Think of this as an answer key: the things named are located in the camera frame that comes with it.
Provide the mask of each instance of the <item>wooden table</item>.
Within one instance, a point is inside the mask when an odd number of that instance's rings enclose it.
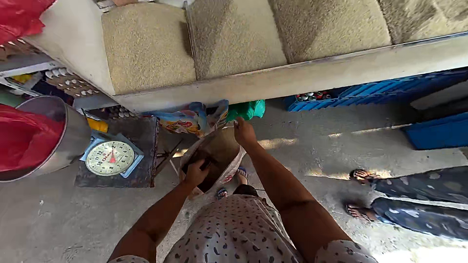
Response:
[[[156,117],[147,118],[119,118],[110,120],[108,133],[121,133],[136,147],[143,151],[145,157],[127,177],[120,175],[99,176],[91,173],[85,162],[79,161],[80,166],[75,179],[77,187],[129,187],[144,188],[154,186],[155,154],[158,146],[158,125]]]

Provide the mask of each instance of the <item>hand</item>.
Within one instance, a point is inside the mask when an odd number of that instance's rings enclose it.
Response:
[[[192,189],[201,184],[210,171],[210,165],[208,165],[205,170],[200,170],[200,166],[202,166],[204,162],[205,160],[201,159],[189,165],[184,182],[192,187]]]
[[[246,150],[258,144],[254,127],[242,117],[237,117],[236,120],[237,123],[234,122],[234,137],[237,143]]]

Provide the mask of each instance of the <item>scale dial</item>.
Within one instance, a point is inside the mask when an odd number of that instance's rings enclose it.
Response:
[[[106,141],[91,149],[86,157],[86,167],[97,175],[118,175],[126,171],[134,159],[135,152],[127,143]]]

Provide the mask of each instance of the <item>red scale needle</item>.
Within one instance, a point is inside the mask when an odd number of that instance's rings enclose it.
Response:
[[[110,157],[109,162],[110,163],[115,163],[116,162],[116,158],[114,157],[114,149],[112,149],[112,156]]]

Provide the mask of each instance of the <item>red plastic bag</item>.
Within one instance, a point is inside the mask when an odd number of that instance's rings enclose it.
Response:
[[[42,32],[40,15],[55,0],[0,0],[0,44]]]
[[[0,172],[36,167],[57,145],[64,122],[0,104]]]

